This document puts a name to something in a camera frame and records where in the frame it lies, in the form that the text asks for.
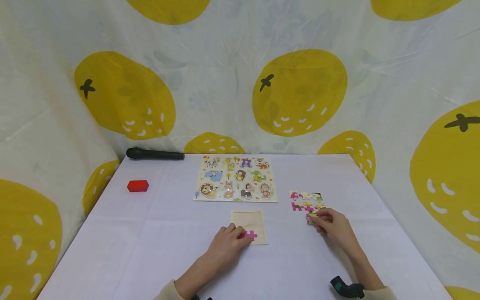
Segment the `red block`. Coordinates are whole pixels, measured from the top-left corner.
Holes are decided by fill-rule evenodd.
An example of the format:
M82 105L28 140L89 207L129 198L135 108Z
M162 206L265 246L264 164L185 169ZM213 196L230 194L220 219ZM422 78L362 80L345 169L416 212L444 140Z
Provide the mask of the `red block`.
M148 190L148 181L146 180L130 180L127 189L131 192L146 192Z

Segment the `yellow fruit pattern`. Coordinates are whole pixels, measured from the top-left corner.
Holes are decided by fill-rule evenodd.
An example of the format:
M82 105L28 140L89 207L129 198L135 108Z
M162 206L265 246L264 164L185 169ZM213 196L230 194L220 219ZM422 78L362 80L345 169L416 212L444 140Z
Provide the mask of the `yellow fruit pattern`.
M277 57L264 67L253 88L258 126L280 136L315 131L336 113L347 83L342 61L328 51L308 49Z
M317 154L348 153L370 183L375 178L375 152L368 137L358 131L345 131L326 142Z
M152 21L179 25L199 17L210 0L127 0L128 3Z
M0 299L36 299L57 261L57 206L22 184L0 180Z
M415 21L446 11L461 0L371 0L373 11L395 21Z
M92 211L92 208L95 206L119 165L120 161L118 159L109 161L100 165L95 171L93 171L92 175L90 175L90 178L85 185L84 198L82 201L85 216L88 216Z
M184 153L196 154L244 154L245 151L234 139L213 132L204 132L190 140Z
M428 212L480 253L480 101L441 116L410 162L410 179Z
M453 300L478 300L480 293L474 292L466 288L445 287Z
M147 67L112 51L87 56L75 69L78 92L95 120L132 140L168 135L175 104L165 83Z

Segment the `beige sleeve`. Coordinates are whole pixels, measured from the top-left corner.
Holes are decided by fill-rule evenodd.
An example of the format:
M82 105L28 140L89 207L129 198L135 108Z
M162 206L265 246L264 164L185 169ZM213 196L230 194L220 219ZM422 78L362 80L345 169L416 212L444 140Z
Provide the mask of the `beige sleeve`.
M160 291L160 294L153 300L185 300L182 298L175 288L175 281L172 280Z
M363 293L365 297L362 300L396 300L395 294L389 287L378 290L364 290Z

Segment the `pink jigsaw puzzle piece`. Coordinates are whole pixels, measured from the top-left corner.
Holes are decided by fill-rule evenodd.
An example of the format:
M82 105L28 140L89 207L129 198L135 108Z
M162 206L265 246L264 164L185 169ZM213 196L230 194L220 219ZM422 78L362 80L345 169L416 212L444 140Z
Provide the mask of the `pink jigsaw puzzle piece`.
M255 240L255 238L258 237L258 235L255 232L253 232L253 230L250 230L249 233L245 231L243 234L239 235L239 238L244 238L244 237L251 237L252 240Z
M303 208L303 205L298 205L295 202L292 202L292 208L294 211L296 211L297 209L301 211L301 209Z

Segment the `table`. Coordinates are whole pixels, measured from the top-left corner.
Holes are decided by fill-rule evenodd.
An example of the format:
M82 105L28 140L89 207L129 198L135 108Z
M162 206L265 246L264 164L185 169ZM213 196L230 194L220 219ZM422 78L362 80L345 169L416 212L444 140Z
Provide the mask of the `table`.
M350 220L373 267L398 299L451 299L349 155L269 155L279 203L194 202L202 155L184 161L125 158L73 240L39 300L150 300L208 248L233 209L264 211L268 245L249 246L240 263L199 296L222 299L339 299L345 255L293 211L289 190L321 192ZM130 193L129 180L148 180Z

